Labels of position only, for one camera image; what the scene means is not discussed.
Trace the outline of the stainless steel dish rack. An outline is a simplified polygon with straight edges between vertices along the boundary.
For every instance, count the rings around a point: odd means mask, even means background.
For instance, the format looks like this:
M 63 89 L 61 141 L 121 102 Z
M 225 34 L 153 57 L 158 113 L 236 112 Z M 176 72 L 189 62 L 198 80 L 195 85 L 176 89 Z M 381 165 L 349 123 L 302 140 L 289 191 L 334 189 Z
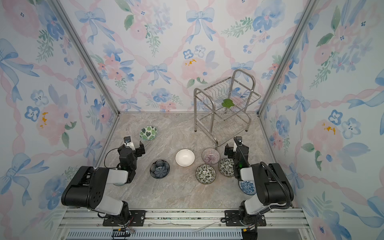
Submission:
M 256 79 L 248 71 L 235 70 L 232 76 L 204 89 L 194 89 L 194 131 L 200 129 L 218 148 L 248 131 L 252 117 L 250 106 L 261 99 L 255 91 Z M 222 106 L 224 99 L 231 99 L 235 106 Z

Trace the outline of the white bowl orange outside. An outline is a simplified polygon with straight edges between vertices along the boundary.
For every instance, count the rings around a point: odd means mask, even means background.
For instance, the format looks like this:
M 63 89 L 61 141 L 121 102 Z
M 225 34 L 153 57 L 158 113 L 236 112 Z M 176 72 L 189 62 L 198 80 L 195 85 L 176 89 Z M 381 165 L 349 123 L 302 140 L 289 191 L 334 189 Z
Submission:
M 181 167 L 189 167 L 195 161 L 195 154 L 189 149 L 182 149 L 176 154 L 176 162 Z

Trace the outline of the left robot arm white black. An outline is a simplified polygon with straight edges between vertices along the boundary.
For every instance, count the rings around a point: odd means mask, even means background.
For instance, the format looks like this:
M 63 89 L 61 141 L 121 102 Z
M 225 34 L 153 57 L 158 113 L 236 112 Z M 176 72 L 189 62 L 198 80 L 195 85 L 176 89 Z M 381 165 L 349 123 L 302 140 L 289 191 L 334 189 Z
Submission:
M 128 203 L 105 193 L 109 184 L 130 184 L 136 175 L 138 158 L 146 153 L 142 142 L 135 148 L 133 143 L 128 142 L 129 139 L 126 137 L 125 142 L 117 148 L 120 164 L 116 168 L 80 167 L 62 194 L 62 204 L 104 214 L 105 219 L 119 226 L 130 224 L 133 217 Z

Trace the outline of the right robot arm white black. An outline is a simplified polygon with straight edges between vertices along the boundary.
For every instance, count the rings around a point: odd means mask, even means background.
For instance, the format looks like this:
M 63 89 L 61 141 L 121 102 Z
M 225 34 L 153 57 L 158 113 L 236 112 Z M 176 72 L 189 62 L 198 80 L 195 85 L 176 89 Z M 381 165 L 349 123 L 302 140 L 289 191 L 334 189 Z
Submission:
M 255 185 L 253 197 L 242 201 L 239 206 L 237 223 L 256 226 L 265 213 L 290 208 L 294 191 L 279 164 L 259 162 L 251 165 L 248 162 L 248 153 L 249 147 L 242 144 L 225 146 L 225 156 L 234 161 L 234 177 L 238 182 L 251 182 Z

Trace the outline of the green leaf-shaped dish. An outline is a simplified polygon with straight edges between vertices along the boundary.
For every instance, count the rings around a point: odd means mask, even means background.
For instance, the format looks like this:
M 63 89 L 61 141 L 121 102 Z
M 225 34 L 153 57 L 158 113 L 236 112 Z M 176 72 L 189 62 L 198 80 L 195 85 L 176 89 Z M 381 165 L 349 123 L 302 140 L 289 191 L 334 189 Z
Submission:
M 224 99 L 222 102 L 224 108 L 230 109 L 235 106 L 234 102 L 231 99 Z

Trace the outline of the black white floral bowl right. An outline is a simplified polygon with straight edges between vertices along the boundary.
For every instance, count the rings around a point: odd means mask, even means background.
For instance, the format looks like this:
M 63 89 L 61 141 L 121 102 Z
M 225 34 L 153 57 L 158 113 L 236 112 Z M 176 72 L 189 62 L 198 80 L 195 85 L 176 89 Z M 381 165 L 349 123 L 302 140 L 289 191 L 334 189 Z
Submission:
M 234 177 L 234 161 L 233 159 L 221 159 L 218 162 L 218 170 L 219 172 L 228 178 Z

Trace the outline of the black white floral bowl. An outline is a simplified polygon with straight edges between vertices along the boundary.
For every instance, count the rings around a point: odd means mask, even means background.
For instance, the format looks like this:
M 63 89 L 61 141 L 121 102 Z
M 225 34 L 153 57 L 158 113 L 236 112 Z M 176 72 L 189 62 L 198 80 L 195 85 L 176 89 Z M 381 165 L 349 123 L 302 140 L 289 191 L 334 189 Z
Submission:
M 221 159 L 218 162 L 218 170 L 219 172 L 228 178 L 234 177 L 234 161 L 233 159 Z
M 195 176 L 199 183 L 209 185 L 215 181 L 217 174 L 212 166 L 203 164 L 196 169 Z

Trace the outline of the green leaf pattern bowl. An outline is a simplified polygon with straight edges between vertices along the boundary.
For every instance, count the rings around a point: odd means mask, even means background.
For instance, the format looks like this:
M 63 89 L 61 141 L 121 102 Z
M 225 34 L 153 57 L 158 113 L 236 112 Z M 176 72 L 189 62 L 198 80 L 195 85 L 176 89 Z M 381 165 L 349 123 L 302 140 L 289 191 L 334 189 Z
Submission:
M 151 141 L 157 136 L 158 130 L 153 126 L 146 126 L 140 130 L 140 138 L 144 141 Z

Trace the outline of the dark blue flower bowl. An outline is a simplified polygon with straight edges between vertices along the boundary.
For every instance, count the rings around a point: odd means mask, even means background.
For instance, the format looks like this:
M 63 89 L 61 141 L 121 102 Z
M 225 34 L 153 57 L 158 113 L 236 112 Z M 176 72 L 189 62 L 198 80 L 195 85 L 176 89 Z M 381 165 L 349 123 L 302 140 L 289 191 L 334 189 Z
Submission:
M 167 161 L 158 160 L 150 167 L 150 175 L 155 179 L 165 178 L 170 172 L 170 165 Z

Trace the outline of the black white floral bowl front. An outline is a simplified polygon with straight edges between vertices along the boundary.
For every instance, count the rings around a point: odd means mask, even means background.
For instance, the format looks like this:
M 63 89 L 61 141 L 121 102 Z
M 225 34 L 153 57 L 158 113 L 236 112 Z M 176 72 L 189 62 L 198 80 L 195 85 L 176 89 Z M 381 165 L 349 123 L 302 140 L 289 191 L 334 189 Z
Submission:
M 199 183 L 209 185 L 215 181 L 217 174 L 212 166 L 203 164 L 196 169 L 195 176 Z

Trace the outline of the blue white patterned plate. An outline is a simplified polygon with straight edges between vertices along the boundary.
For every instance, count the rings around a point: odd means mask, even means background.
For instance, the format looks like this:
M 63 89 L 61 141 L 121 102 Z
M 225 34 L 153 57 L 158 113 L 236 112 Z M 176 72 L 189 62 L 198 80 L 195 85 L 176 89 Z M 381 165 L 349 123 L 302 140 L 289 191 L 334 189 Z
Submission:
M 255 184 L 252 181 L 239 181 L 239 188 L 240 190 L 246 194 L 253 196 L 256 194 L 256 187 Z

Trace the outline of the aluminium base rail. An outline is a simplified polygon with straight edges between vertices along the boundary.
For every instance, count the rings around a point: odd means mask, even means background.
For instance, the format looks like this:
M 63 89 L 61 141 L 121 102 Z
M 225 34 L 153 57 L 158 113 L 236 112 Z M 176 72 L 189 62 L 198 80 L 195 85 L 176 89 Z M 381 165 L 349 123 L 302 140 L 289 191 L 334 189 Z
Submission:
M 68 209 L 55 240 L 313 240 L 302 209 L 266 213 L 265 226 L 226 226 L 225 209 L 146 209 L 142 226 L 104 227 L 95 212 Z

